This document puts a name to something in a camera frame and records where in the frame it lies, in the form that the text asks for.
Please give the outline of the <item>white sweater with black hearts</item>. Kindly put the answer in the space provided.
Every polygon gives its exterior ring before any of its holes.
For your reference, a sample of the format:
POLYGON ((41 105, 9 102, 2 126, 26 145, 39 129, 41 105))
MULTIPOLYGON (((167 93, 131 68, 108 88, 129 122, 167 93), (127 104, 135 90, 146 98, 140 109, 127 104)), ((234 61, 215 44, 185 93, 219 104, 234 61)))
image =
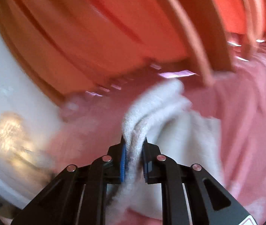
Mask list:
POLYGON ((127 209, 147 217, 162 218, 161 186, 148 185, 142 177, 144 140, 157 145, 163 155, 178 164, 202 165, 224 184, 220 120, 193 111, 183 91, 183 83, 178 79, 165 80, 140 95, 127 111, 122 123, 126 147, 125 180, 110 190, 107 224, 123 221, 127 209))

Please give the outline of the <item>pink blanket with white bows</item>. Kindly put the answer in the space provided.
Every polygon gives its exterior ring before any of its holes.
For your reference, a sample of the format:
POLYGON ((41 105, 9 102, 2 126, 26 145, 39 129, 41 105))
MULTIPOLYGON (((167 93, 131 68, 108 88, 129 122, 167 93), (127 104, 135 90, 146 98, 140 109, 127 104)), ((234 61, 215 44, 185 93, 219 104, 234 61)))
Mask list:
MULTIPOLYGON (((146 72, 102 99, 83 94, 67 97, 60 109, 64 125, 47 152, 55 171, 68 164, 84 165, 120 140, 123 116, 130 104, 159 82, 146 72)), ((218 174, 226 189, 258 222, 266 222, 266 46, 250 61, 237 59, 235 71, 218 75, 212 87, 200 87, 196 77, 182 78, 184 95, 199 119, 208 149, 219 149, 218 174)))

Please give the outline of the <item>brown wooden bed frame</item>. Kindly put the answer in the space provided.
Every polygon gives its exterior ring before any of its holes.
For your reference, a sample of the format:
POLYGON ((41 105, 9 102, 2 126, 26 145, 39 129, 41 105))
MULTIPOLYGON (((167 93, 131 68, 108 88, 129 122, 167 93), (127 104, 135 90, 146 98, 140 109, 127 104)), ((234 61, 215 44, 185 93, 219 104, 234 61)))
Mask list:
POLYGON ((213 0, 156 0, 167 16, 187 55, 158 60, 163 71, 190 70, 205 87, 215 72, 233 71, 222 18, 213 0))

